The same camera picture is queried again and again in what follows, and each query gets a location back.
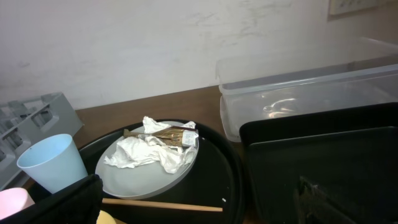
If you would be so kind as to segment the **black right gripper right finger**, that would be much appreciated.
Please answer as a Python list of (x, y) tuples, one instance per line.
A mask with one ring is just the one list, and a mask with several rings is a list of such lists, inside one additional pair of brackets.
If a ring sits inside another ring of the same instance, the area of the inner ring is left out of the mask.
[(298, 223), (356, 223), (329, 195), (310, 179), (300, 176), (294, 190)]

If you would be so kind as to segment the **light blue plastic cup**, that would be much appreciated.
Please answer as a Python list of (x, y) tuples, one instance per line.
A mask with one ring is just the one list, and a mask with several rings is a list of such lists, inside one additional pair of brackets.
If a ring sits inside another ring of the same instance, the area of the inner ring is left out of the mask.
[(88, 176), (69, 134), (37, 142), (19, 156), (17, 166), (52, 194)]

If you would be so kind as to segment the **white napkin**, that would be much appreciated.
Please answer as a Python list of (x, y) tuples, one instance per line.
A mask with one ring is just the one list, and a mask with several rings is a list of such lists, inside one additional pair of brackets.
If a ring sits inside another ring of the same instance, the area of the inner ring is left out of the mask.
[[(143, 118), (142, 123), (144, 134), (172, 126), (157, 122), (148, 116)], [(189, 121), (179, 127), (196, 129), (196, 124)], [(165, 145), (155, 137), (145, 139), (128, 137), (117, 143), (117, 151), (110, 158), (106, 158), (105, 163), (118, 168), (135, 168), (159, 161), (166, 172), (174, 174), (181, 166), (193, 162), (197, 152), (198, 143), (196, 147), (178, 147)]]

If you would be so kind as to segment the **gold snack wrapper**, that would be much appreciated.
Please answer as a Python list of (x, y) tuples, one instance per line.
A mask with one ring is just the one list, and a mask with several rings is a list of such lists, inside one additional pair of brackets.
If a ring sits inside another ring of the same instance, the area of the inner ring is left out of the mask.
[(196, 129), (178, 126), (171, 126), (150, 134), (130, 132), (125, 129), (123, 136), (125, 138), (135, 137), (140, 139), (155, 137), (162, 141), (165, 145), (178, 147), (196, 147), (198, 143), (198, 131)]

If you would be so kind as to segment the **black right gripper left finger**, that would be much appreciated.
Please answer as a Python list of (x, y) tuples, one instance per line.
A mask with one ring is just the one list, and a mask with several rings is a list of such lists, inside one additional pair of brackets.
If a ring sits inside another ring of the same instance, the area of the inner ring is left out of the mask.
[(103, 181), (91, 174), (51, 196), (1, 220), (3, 224), (96, 223), (103, 199)]

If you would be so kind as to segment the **pink plastic cup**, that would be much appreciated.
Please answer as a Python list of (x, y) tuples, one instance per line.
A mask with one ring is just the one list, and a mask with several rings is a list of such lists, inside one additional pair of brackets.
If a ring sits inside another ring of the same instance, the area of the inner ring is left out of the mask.
[(35, 204), (28, 191), (23, 188), (2, 190), (0, 197), (2, 220)]

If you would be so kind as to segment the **yellow plastic bowl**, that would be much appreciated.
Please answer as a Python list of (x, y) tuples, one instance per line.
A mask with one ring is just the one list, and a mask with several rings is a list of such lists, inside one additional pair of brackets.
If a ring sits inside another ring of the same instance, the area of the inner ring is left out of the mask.
[(96, 224), (116, 224), (116, 221), (110, 214), (100, 210)]

